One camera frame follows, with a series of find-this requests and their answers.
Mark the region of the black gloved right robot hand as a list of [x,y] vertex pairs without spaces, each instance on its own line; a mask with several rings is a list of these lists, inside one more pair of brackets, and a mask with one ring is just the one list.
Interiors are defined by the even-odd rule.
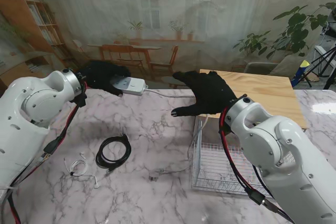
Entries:
[[197,116],[221,113],[237,99],[229,85],[217,72],[176,72],[173,78],[185,83],[194,93],[196,102],[190,106],[175,108],[171,116]]

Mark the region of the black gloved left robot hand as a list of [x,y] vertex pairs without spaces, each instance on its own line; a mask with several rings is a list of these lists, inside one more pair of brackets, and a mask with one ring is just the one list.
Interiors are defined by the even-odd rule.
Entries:
[[115,76],[130,77],[131,73],[125,66],[107,61],[90,60],[76,71],[75,75],[92,89],[100,89],[116,96],[122,96],[123,91],[115,88],[110,81]]

